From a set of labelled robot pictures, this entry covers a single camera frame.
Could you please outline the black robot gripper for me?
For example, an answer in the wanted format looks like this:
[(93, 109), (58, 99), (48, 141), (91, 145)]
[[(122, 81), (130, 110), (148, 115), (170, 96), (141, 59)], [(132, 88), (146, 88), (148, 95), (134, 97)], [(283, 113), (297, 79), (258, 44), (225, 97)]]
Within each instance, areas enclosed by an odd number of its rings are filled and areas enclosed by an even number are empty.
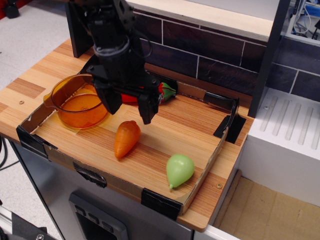
[(97, 48), (87, 72), (92, 74), (97, 95), (110, 114), (120, 109), (121, 94), (137, 97), (139, 114), (145, 125), (158, 113), (160, 81), (146, 72), (145, 61), (134, 51)]

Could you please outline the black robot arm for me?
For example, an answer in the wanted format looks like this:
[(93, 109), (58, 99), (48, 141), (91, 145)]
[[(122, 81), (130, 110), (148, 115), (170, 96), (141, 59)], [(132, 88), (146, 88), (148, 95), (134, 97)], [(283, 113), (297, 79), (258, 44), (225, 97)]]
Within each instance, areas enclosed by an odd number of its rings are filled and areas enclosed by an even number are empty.
[(87, 72), (105, 108), (115, 114), (123, 103), (122, 95), (137, 99), (144, 124), (158, 113), (160, 81), (145, 70), (141, 38), (134, 28), (134, 8), (125, 0), (70, 0), (71, 20), (91, 37), (99, 63)]

